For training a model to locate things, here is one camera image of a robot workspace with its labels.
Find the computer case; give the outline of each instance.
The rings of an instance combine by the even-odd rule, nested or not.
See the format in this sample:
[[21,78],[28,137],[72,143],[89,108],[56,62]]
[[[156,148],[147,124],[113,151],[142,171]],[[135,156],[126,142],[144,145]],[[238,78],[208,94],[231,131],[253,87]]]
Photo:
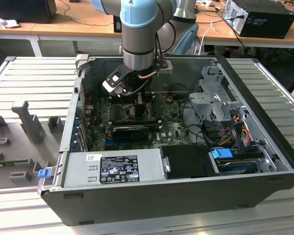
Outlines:
[[54,0],[0,0],[0,18],[5,20],[48,24],[56,11]]
[[270,0],[228,0],[222,18],[241,37],[283,39],[294,22],[294,12]]

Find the blue drive bracket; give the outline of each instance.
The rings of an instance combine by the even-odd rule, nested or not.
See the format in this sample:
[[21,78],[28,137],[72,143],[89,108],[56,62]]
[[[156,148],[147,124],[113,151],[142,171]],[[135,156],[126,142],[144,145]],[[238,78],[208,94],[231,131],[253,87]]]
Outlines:
[[40,169],[38,171],[38,179],[50,179],[54,177],[55,173],[55,166],[53,167],[46,167],[45,169]]
[[213,150],[211,153],[214,159],[233,158],[233,155],[229,148],[217,148]]

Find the metal bracket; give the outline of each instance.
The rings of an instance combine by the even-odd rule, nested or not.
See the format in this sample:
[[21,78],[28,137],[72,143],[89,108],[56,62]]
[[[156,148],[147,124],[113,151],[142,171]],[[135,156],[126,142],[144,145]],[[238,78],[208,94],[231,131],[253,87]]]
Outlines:
[[89,66],[89,55],[88,54],[79,54],[75,59],[75,66],[77,70],[83,70]]

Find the paper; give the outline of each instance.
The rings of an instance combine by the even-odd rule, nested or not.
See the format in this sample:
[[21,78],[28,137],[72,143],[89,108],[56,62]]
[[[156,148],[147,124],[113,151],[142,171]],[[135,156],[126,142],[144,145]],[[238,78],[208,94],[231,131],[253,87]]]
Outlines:
[[3,20],[0,18],[0,28],[12,28],[20,26],[16,20]]

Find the red wire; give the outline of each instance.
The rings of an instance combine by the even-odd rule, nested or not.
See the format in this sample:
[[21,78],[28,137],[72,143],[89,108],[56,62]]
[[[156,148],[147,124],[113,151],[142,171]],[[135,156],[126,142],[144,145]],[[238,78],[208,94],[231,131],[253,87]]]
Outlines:
[[224,139],[224,134],[226,133],[226,131],[228,131],[228,130],[230,130],[230,128],[226,128],[224,131],[223,131],[223,133],[222,133],[222,139],[221,140],[223,140]]

